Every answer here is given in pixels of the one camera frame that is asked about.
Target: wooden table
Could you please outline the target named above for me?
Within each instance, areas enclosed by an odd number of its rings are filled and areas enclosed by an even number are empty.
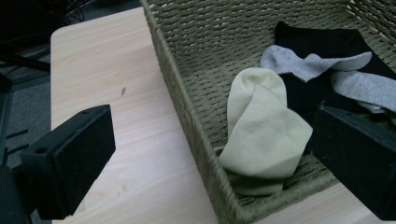
[[[77,212],[54,223],[217,223],[182,132],[142,8],[51,39],[52,129],[111,104],[117,150]],[[259,223],[379,223],[338,184]]]

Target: floor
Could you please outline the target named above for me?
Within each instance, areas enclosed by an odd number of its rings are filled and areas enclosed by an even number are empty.
[[[137,0],[92,0],[86,3],[67,15],[68,24],[140,7]],[[50,44],[45,44],[24,50],[20,54],[50,63],[50,50],[42,53],[49,48]],[[43,71],[16,66],[0,68],[0,73],[15,83],[26,78],[35,80],[28,82],[28,85],[20,85],[11,94],[4,145],[8,153],[7,166],[16,167],[21,163],[19,153],[50,132],[50,76]],[[33,223],[51,223],[41,220],[37,212],[32,214],[32,220]]]

